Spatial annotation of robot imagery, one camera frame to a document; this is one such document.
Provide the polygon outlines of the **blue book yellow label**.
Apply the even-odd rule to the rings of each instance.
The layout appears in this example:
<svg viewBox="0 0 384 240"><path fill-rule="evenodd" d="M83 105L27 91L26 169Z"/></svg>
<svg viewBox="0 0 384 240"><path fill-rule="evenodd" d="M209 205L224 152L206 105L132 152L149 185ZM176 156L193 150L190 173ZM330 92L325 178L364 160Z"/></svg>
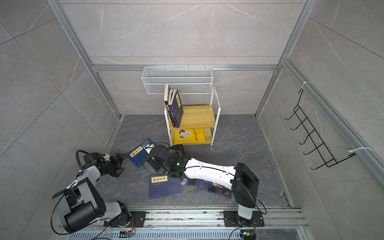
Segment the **blue book yellow label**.
<svg viewBox="0 0 384 240"><path fill-rule="evenodd" d="M154 144L154 142L150 139L146 139L144 142L142 142L138 147L134 148L130 153L128 153L129 160L137 167L141 167L149 158L150 156L150 150L146 150L143 148L142 144L144 143L151 143Z"/></svg>

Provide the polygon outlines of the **navy book yin-yang cover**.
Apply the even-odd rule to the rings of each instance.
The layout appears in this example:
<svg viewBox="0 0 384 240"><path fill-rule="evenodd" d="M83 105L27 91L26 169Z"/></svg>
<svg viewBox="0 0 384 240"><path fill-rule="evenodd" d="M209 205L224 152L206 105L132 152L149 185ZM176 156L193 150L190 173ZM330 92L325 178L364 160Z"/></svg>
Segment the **navy book yin-yang cover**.
<svg viewBox="0 0 384 240"><path fill-rule="evenodd" d="M174 109L175 117L176 117L176 121L177 121L177 127L176 128L179 128L181 125L184 110L183 110L183 105L182 105L182 102L180 99L179 91L177 89L173 90L172 102L173 102L173 109Z"/></svg>

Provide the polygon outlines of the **dark book pages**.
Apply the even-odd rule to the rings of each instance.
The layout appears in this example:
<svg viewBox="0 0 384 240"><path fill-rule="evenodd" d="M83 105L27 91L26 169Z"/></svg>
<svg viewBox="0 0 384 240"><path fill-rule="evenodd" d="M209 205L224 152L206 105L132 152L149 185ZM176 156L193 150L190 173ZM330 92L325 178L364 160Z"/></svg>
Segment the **dark book pages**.
<svg viewBox="0 0 384 240"><path fill-rule="evenodd" d="M173 125L174 128L176 128L177 127L177 121L176 121L175 112L174 112L174 109L173 109L172 93L173 93L173 90L169 90L168 112L169 112L169 115L170 115L170 118L171 118L172 125Z"/></svg>

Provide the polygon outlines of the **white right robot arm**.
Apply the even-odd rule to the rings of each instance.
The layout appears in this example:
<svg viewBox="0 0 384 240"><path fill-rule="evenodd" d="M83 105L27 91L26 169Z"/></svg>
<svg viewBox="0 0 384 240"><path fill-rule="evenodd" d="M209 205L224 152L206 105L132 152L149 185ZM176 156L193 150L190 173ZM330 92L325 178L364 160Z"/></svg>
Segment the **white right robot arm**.
<svg viewBox="0 0 384 240"><path fill-rule="evenodd" d="M236 166L219 166L187 158L184 155L172 154L163 145L146 144L149 159L160 166L172 178L199 179L219 184L232 191L238 203L238 216L243 220L251 220L257 207L257 194L260 179L243 164Z"/></svg>

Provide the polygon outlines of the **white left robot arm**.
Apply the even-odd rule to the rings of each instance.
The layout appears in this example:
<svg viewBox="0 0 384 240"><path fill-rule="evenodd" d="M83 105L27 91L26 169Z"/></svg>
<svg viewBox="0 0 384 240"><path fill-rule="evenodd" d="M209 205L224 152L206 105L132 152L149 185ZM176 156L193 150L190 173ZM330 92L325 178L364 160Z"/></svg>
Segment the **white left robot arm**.
<svg viewBox="0 0 384 240"><path fill-rule="evenodd" d="M127 156L77 150L75 157L80 168L75 180L53 195L55 206L52 213L58 214L67 234L80 231L98 221L103 221L105 228L133 225L133 216L124 203L106 203L96 189L100 177L110 175L118 178L121 175Z"/></svg>

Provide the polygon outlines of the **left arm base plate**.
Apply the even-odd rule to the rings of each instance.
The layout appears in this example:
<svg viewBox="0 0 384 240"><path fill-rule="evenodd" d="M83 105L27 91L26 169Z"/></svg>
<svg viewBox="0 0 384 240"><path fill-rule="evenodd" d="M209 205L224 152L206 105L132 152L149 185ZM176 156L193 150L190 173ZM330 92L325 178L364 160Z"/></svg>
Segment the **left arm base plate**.
<svg viewBox="0 0 384 240"><path fill-rule="evenodd" d="M131 211L131 217L129 223L126 225L127 228L132 228L133 224L135 224L135 228L143 228L146 220L145 211Z"/></svg>

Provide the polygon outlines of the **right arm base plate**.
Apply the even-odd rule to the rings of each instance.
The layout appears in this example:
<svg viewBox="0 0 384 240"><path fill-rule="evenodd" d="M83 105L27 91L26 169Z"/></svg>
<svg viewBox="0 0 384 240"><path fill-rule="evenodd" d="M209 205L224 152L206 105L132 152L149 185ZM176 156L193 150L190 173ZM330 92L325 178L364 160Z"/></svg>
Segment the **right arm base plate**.
<svg viewBox="0 0 384 240"><path fill-rule="evenodd" d="M253 211L250 220L240 217L237 211L224 211L225 227L264 227L263 214L260 211Z"/></svg>

